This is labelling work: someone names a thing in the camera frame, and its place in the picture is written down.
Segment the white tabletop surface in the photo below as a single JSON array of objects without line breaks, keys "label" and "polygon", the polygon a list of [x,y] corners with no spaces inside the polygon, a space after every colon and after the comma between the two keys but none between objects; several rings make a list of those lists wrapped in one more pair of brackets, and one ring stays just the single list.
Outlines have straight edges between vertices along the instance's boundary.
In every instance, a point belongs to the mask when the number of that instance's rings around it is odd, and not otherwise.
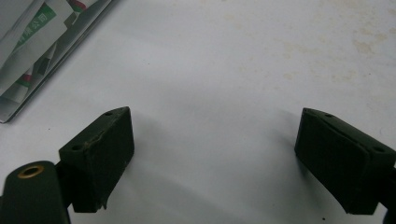
[{"label": "white tabletop surface", "polygon": [[396,148],[395,52],[395,0],[120,0],[0,125],[0,179],[128,105],[132,163],[73,223],[381,223],[382,205],[345,214],[293,146],[311,107]]}]

